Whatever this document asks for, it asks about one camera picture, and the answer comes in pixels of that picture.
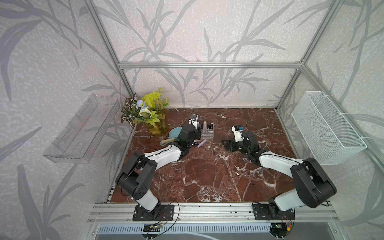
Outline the pink lip gloss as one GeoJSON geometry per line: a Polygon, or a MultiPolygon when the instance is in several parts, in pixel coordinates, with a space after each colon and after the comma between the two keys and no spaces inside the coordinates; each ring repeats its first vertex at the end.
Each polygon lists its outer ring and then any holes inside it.
{"type": "Polygon", "coordinates": [[[204,122],[203,122],[203,131],[206,131],[206,130],[207,130],[207,126],[208,126],[207,122],[204,121],[204,122]]]}

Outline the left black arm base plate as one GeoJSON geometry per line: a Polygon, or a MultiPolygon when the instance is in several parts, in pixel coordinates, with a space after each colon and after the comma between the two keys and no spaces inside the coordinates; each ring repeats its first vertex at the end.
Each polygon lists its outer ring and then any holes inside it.
{"type": "Polygon", "coordinates": [[[157,205],[152,211],[146,210],[140,205],[136,205],[133,221],[151,222],[151,221],[172,221],[175,213],[175,205],[157,205]]]}

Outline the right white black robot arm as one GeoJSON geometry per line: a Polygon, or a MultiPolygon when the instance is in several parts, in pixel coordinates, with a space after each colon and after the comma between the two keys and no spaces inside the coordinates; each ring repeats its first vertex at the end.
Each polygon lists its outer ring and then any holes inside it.
{"type": "Polygon", "coordinates": [[[337,193],[337,188],[314,158],[293,159],[261,149],[256,135],[235,131],[234,139],[222,140],[225,149],[246,155],[251,163],[280,172],[293,179],[295,188],[269,201],[270,214],[294,208],[316,208],[337,193]]]}

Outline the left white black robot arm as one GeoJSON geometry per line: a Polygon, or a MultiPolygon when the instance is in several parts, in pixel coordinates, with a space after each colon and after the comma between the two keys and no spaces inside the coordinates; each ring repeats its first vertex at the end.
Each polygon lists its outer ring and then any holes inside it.
{"type": "Polygon", "coordinates": [[[133,153],[116,178],[116,185],[144,210],[154,211],[160,204],[150,190],[156,170],[184,158],[201,135],[201,129],[195,125],[184,124],[178,137],[167,147],[152,153],[133,153]]]}

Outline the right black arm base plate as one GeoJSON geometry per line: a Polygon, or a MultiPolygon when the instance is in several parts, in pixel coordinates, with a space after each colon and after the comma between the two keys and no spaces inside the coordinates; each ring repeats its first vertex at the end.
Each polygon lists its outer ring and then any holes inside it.
{"type": "Polygon", "coordinates": [[[274,201],[269,201],[267,204],[262,204],[259,202],[252,202],[252,209],[254,213],[255,220],[290,220],[293,221],[296,219],[296,215],[293,209],[287,211],[281,211],[274,201]]]}

